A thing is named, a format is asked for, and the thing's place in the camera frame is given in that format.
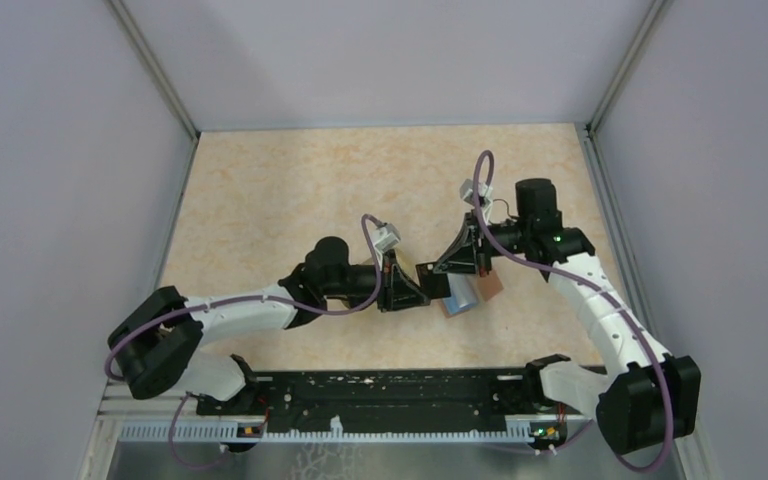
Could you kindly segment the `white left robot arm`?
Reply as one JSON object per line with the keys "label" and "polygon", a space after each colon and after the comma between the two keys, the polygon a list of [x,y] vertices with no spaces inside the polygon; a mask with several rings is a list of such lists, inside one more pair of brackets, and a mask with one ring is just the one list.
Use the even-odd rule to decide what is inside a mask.
{"label": "white left robot arm", "polygon": [[388,313],[431,302],[401,268],[394,250],[374,250],[370,263],[352,264],[347,243],[328,236],[287,277],[261,290],[202,299],[186,297],[173,286],[155,290],[109,335],[104,370],[137,400],[183,389],[245,414],[258,404],[258,384],[239,360],[215,357],[203,347],[251,332],[306,326],[333,315],[327,306],[331,300],[343,304],[341,316],[368,307]]}

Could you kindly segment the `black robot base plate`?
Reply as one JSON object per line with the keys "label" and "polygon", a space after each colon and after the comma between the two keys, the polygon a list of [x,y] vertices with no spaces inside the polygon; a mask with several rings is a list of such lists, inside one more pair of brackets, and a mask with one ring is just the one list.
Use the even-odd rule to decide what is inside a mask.
{"label": "black robot base plate", "polygon": [[509,416],[547,414],[526,368],[261,372],[220,402],[201,396],[200,416],[268,417],[270,433],[324,433],[338,418],[349,434],[500,433]]}

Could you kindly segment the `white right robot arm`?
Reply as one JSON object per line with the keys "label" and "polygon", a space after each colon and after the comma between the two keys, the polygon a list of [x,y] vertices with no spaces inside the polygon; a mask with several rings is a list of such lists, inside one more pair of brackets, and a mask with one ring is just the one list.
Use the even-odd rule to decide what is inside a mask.
{"label": "white right robot arm", "polygon": [[485,277],[493,258],[506,256],[536,265],[569,303],[605,371],[596,373],[560,355],[533,361],[523,385],[527,406],[536,412],[557,403],[574,408],[595,421],[618,455],[691,435],[701,385],[696,362],[674,356],[645,330],[586,235],[564,226],[550,180],[521,180],[515,190],[516,216],[492,223],[491,186],[465,180],[459,195],[471,209],[434,270]]}

